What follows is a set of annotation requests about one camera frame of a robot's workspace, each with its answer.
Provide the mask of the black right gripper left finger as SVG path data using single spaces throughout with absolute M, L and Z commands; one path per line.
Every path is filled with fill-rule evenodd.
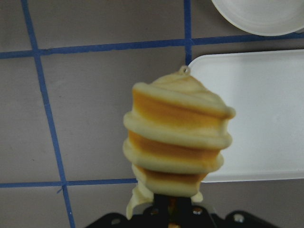
M 153 206 L 159 210 L 168 210 L 169 196 L 154 194 Z

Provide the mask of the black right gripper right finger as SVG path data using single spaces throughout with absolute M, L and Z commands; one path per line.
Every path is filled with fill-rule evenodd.
M 186 198 L 186 197 L 176 198 L 177 210 L 190 210 L 191 206 L 192 206 L 191 198 Z

